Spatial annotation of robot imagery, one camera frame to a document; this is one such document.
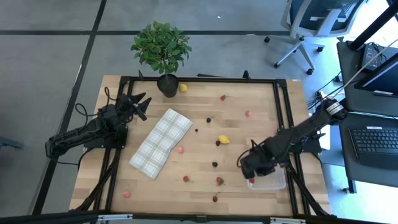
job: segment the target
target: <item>checkered towel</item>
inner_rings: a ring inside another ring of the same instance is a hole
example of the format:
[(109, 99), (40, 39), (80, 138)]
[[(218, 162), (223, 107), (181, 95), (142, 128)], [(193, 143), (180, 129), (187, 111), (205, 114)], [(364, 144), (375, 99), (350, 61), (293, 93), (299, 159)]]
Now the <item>checkered towel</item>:
[(166, 163), (170, 150), (181, 140), (191, 125), (192, 121), (168, 109), (130, 159), (130, 165), (155, 179)]

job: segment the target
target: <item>yellow lemon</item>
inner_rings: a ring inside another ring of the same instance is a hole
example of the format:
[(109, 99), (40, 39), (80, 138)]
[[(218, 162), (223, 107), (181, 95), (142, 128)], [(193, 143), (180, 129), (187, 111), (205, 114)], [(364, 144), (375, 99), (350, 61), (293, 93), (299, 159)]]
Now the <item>yellow lemon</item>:
[(188, 91), (188, 87), (186, 84), (180, 84), (180, 91), (185, 93), (186, 91)]
[(222, 144), (229, 144), (229, 139), (226, 135), (222, 134), (218, 136), (218, 140), (220, 140), (220, 142)]

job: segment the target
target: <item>wooden table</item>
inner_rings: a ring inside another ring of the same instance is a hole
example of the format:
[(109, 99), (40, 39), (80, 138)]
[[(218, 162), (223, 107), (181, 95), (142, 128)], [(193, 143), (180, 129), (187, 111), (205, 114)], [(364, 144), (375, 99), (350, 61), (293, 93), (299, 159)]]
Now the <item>wooden table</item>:
[[(104, 76), (96, 108), (106, 104), (103, 88), (107, 86), (111, 97), (118, 92), (120, 76)], [(292, 209), (288, 186), (283, 190), (250, 190), (241, 170), (236, 167), (238, 156), (250, 148), (250, 139), (262, 141), (276, 133), (278, 126), (272, 85), (264, 83), (208, 83), (188, 82), (186, 93), (178, 92), (173, 98), (164, 97), (156, 82), (135, 81), (133, 95), (146, 92), (152, 101), (147, 110), (147, 121), (134, 117), (129, 125), (129, 137), (122, 150), (117, 181), (114, 189), (112, 212), (207, 214), (207, 215), (278, 215), (290, 216)], [(302, 84), (287, 80), (290, 104), (295, 124), (308, 118)], [(285, 126), (287, 115), (280, 89)], [(129, 165), (129, 160), (141, 142), (153, 129), (168, 108), (193, 121), (187, 134), (171, 150), (170, 156), (155, 180)], [(245, 111), (252, 110), (250, 118)], [(206, 118), (212, 118), (209, 124)], [(227, 135), (231, 144), (216, 146), (219, 134)], [(185, 152), (179, 154), (177, 148)], [(94, 149), (81, 162), (70, 208), (79, 206), (98, 181), (104, 149)], [(328, 196), (319, 161), (311, 154), (302, 154), (305, 183), (323, 209), (330, 212)], [(217, 162), (214, 168), (211, 163)], [(192, 182), (185, 183), (183, 176)], [(225, 185), (217, 186), (222, 177)], [(101, 199), (104, 208), (105, 186)], [(122, 193), (130, 191), (131, 197)], [(212, 197), (220, 192), (218, 201)], [(303, 213), (299, 188), (297, 203)]]

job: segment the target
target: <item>clear plastic container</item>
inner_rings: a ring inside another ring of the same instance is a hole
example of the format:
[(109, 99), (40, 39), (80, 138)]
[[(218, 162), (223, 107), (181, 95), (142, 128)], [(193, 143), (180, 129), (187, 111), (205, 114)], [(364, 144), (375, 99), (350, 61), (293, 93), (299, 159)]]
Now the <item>clear plastic container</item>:
[(275, 172), (266, 175), (265, 177), (254, 177), (254, 183), (250, 183), (248, 187), (251, 190), (281, 190), (286, 187), (285, 172), (279, 165), (275, 167)]

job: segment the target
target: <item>office chair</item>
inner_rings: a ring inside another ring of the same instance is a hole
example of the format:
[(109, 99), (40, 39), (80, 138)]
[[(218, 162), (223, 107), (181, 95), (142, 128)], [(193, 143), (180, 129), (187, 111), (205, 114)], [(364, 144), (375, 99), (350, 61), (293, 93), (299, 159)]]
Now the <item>office chair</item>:
[[(303, 46), (305, 37), (341, 37), (348, 34), (358, 9), (364, 2), (365, 0), (289, 0), (280, 24), (290, 31), (290, 35), (270, 35), (264, 39), (265, 43), (268, 43), (271, 37), (293, 45), (274, 67), (279, 68), (283, 60), (299, 49), (311, 66), (307, 70), (307, 74), (311, 75), (315, 66)], [(317, 46), (317, 52), (322, 52), (325, 47), (320, 44), (313, 45)]]

